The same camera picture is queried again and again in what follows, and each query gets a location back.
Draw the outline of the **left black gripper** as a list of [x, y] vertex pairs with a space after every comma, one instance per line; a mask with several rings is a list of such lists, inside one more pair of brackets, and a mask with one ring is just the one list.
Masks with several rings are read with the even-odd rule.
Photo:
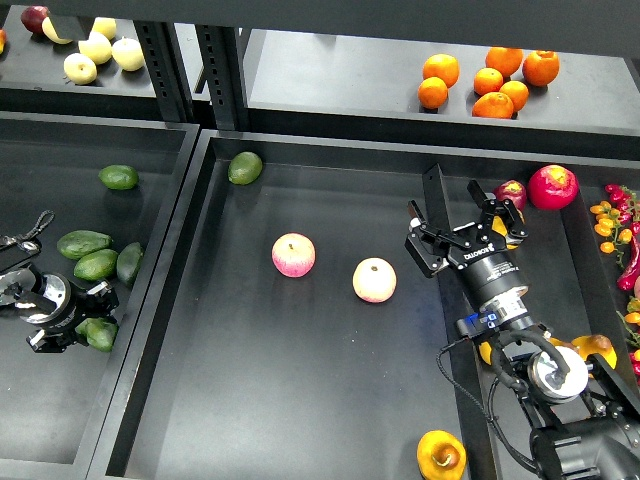
[[63, 353], [69, 346], [89, 346], [75, 328], [87, 318], [109, 318], [119, 306], [114, 287], [101, 281], [83, 289], [67, 279], [45, 279], [36, 293], [36, 310], [26, 321], [36, 327], [27, 343], [36, 353]]

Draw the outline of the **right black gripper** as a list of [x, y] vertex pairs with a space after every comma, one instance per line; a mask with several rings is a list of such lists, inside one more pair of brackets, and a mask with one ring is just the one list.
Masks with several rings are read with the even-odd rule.
[[405, 247], [428, 278], [451, 268], [471, 305], [483, 311], [517, 301], [528, 292], [507, 249], [517, 248], [528, 237], [528, 230], [524, 215], [510, 198], [489, 195], [476, 180], [469, 181], [467, 191], [480, 208], [479, 221], [452, 231], [429, 224], [417, 202], [410, 200]]

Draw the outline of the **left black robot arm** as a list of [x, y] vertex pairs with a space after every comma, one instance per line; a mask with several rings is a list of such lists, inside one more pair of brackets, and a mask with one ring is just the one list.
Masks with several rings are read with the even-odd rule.
[[62, 353], [75, 344], [108, 353], [119, 330], [114, 318], [119, 300], [109, 281], [117, 254], [109, 252], [98, 262], [104, 273], [77, 271], [85, 286], [38, 269], [33, 263], [42, 249], [38, 235], [54, 218], [45, 210], [29, 231], [1, 237], [1, 308], [35, 329], [26, 342], [36, 353]]

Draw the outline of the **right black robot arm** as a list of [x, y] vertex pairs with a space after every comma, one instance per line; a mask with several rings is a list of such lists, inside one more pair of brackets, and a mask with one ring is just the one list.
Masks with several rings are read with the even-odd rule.
[[453, 230], [431, 225], [409, 201], [405, 247], [425, 276], [450, 269], [459, 279], [473, 312], [456, 321], [455, 342], [489, 345], [493, 383], [514, 392], [531, 454], [506, 439], [492, 397], [477, 407], [511, 457], [540, 479], [638, 478], [638, 398], [603, 354], [554, 345], [531, 318], [522, 301], [528, 286], [509, 252], [528, 235], [519, 210], [475, 180], [467, 190], [479, 217]]

